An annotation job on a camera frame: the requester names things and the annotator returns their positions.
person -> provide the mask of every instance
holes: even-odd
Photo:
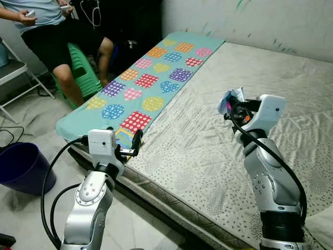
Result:
[[[67,43],[77,44],[87,55],[98,54],[99,79],[108,84],[107,74],[113,43],[93,27],[70,17],[73,8],[66,0],[0,0],[0,18],[12,20],[21,32],[25,44],[54,74],[64,94],[78,106],[84,103],[82,92],[71,71]],[[29,11],[35,17],[26,17]]]

bed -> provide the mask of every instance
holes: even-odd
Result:
[[[145,128],[145,144],[119,182],[215,249],[258,248],[261,223],[242,148],[216,106],[240,86],[248,98],[287,99],[270,138],[302,182],[308,216],[314,215],[333,202],[333,64],[231,43],[205,60]],[[57,124],[65,140],[77,136],[68,117]],[[75,150],[89,159],[84,148]]]

yellow circle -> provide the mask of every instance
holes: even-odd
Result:
[[[164,106],[164,99],[162,97],[149,97],[144,100],[142,107],[147,111],[157,111]]]

floor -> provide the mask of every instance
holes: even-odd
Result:
[[[51,161],[65,144],[55,133],[56,122],[71,109],[56,94],[56,99],[40,97],[32,92],[7,107],[7,110],[20,122],[25,131],[21,142],[36,144],[44,156]],[[0,127],[15,126],[0,114]],[[15,138],[20,129],[12,129]],[[0,133],[0,146],[8,143],[7,133]],[[83,180],[85,171],[65,152],[54,168],[57,182],[46,194],[46,212],[50,211],[54,197],[65,187]],[[66,218],[73,205],[73,192],[66,193],[58,202],[55,224],[62,235]],[[17,249],[54,249],[42,227],[40,218],[40,199],[37,196],[23,194],[0,185],[0,232],[12,235]],[[178,249],[185,239],[141,207],[118,192],[107,214],[107,223],[101,249]]]

robotic arm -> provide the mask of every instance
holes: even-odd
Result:
[[[112,128],[94,129],[88,133],[91,171],[75,192],[75,204],[68,216],[61,250],[100,249],[106,213],[112,203],[112,190],[117,175],[124,171],[126,155],[136,156],[143,132],[133,137],[131,149],[120,149]]]
[[[225,120],[233,122],[236,140],[244,146],[244,165],[263,224],[260,249],[310,250],[302,230],[306,217],[304,189],[275,143],[267,138],[285,102],[273,95],[245,100],[240,89],[227,92],[217,109]]]

